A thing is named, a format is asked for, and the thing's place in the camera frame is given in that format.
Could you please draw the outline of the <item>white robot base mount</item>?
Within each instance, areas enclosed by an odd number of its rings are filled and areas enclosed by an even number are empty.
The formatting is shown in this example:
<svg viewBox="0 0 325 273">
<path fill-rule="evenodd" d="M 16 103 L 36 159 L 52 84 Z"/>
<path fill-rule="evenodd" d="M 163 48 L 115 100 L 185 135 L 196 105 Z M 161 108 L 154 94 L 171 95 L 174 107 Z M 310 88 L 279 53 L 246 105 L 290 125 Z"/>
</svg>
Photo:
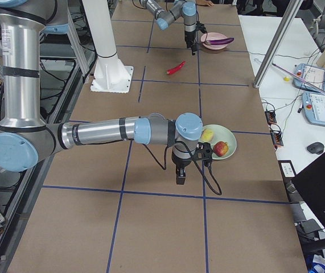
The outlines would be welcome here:
<svg viewBox="0 0 325 273">
<path fill-rule="evenodd" d="M 118 57 L 107 1 L 84 0 L 83 6 L 97 54 L 91 91 L 128 93 L 134 68 Z"/>
</svg>

